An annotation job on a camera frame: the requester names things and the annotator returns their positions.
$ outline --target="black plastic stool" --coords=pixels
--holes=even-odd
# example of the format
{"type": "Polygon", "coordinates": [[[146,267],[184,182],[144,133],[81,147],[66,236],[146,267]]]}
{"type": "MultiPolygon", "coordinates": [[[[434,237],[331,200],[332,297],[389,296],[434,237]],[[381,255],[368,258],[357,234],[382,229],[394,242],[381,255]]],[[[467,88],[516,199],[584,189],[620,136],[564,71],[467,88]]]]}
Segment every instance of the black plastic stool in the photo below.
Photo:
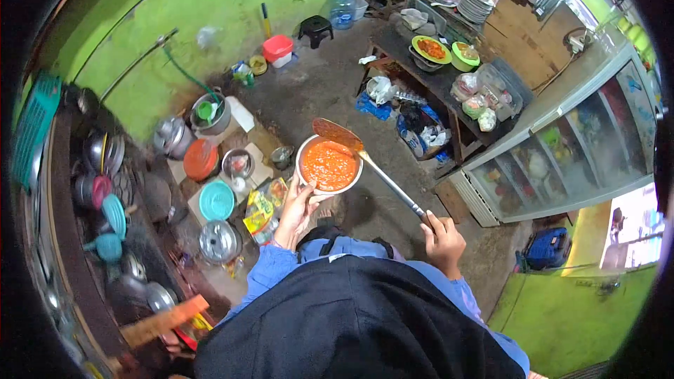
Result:
{"type": "Polygon", "coordinates": [[[330,21],[320,15],[313,15],[311,18],[307,18],[299,24],[298,39],[302,38],[305,34],[308,35],[311,40],[311,48],[317,49],[318,45],[321,44],[321,33],[328,30],[330,30],[330,38],[334,39],[335,37],[332,33],[332,24],[330,21]]]}

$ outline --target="spatula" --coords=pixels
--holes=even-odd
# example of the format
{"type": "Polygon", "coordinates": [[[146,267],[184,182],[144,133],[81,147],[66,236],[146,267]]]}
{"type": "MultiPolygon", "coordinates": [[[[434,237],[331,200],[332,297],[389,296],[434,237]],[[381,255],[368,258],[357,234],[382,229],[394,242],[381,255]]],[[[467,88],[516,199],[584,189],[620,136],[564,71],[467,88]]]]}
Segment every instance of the spatula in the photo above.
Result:
{"type": "Polygon", "coordinates": [[[370,158],[369,154],[363,147],[363,141],[358,138],[355,133],[343,126],[338,125],[335,122],[330,122],[328,119],[323,118],[314,119],[311,125],[313,127],[313,132],[316,135],[324,137],[325,139],[331,140],[333,142],[337,142],[338,144],[342,144],[343,146],[354,150],[362,160],[370,164],[372,170],[374,170],[374,172],[383,180],[383,182],[386,183],[396,195],[398,195],[398,198],[400,198],[402,202],[405,202],[405,205],[409,206],[410,209],[414,211],[415,214],[419,216],[419,218],[421,218],[423,223],[431,227],[424,210],[421,209],[415,203],[415,201],[412,200],[412,198],[408,197],[407,193],[403,192],[400,186],[398,186],[395,181],[388,177],[386,173],[384,173],[382,169],[380,169],[379,166],[377,166],[375,162],[372,161],[372,158],[370,158]]]}

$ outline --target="orange pot lid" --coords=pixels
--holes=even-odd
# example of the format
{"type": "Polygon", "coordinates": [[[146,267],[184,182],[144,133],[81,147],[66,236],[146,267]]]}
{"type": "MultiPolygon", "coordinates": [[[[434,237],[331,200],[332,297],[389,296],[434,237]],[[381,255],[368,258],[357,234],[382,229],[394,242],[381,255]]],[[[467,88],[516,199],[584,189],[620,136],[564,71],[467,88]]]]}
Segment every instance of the orange pot lid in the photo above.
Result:
{"type": "Polygon", "coordinates": [[[218,164],[218,148],[206,139],[197,139],[187,149],[183,159],[185,174],[196,181],[207,178],[218,164]]]}

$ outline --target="blue shirt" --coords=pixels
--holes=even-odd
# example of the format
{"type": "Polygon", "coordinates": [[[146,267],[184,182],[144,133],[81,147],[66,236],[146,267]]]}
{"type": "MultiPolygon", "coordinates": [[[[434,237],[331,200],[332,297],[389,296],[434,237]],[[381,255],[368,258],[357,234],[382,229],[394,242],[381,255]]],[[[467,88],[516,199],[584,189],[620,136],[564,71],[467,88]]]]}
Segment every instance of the blue shirt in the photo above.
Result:
{"type": "MultiPolygon", "coordinates": [[[[259,259],[248,273],[248,293],[243,296],[241,303],[229,311],[220,323],[226,322],[237,316],[239,312],[248,306],[254,299],[265,291],[278,284],[286,275],[293,272],[298,266],[310,263],[319,258],[337,258],[345,254],[358,257],[388,258],[384,247],[370,241],[361,241],[346,236],[340,236],[335,240],[330,254],[319,257],[321,247],[327,243],[327,239],[316,239],[305,244],[299,249],[299,260],[296,252],[286,250],[273,245],[262,246],[259,251],[259,259]]],[[[420,260],[405,260],[394,250],[394,259],[400,263],[411,266],[425,276],[435,287],[438,288],[459,310],[486,329],[501,346],[501,348],[519,364],[524,370],[524,375],[529,375],[529,358],[517,343],[501,333],[495,333],[487,327],[480,318],[480,308],[468,287],[466,280],[449,280],[445,275],[432,265],[420,260]]]]}

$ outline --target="ladle handle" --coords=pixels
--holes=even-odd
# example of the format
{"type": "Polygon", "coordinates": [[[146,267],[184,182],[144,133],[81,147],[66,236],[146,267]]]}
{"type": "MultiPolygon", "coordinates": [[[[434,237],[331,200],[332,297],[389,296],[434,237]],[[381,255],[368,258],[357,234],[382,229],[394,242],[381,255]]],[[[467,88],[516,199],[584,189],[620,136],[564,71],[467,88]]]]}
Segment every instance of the ladle handle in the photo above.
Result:
{"type": "Polygon", "coordinates": [[[388,187],[390,187],[391,190],[393,190],[393,192],[394,192],[396,195],[398,195],[398,198],[400,198],[400,200],[401,200],[402,202],[405,202],[405,205],[409,206],[410,209],[411,209],[412,211],[414,211],[415,214],[417,214],[419,218],[421,218],[421,221],[423,221],[424,224],[428,225],[429,227],[431,226],[430,223],[429,223],[429,221],[428,221],[428,217],[426,216],[426,212],[424,212],[424,210],[421,209],[421,208],[417,205],[417,203],[416,203],[414,200],[412,200],[412,198],[410,198],[409,196],[407,196],[407,193],[405,193],[405,192],[400,188],[400,186],[398,186],[398,185],[396,184],[395,181],[393,181],[390,177],[388,177],[388,176],[386,175],[386,173],[384,173],[384,172],[382,171],[382,169],[380,169],[379,166],[375,164],[374,161],[372,161],[372,158],[370,158],[370,156],[369,156],[369,154],[367,153],[367,151],[359,151],[359,152],[358,152],[358,155],[359,155],[359,156],[361,157],[361,159],[363,159],[366,163],[370,164],[370,167],[372,167],[372,170],[374,170],[375,173],[376,173],[376,174],[383,180],[383,182],[386,183],[386,184],[388,185],[388,187]]]}

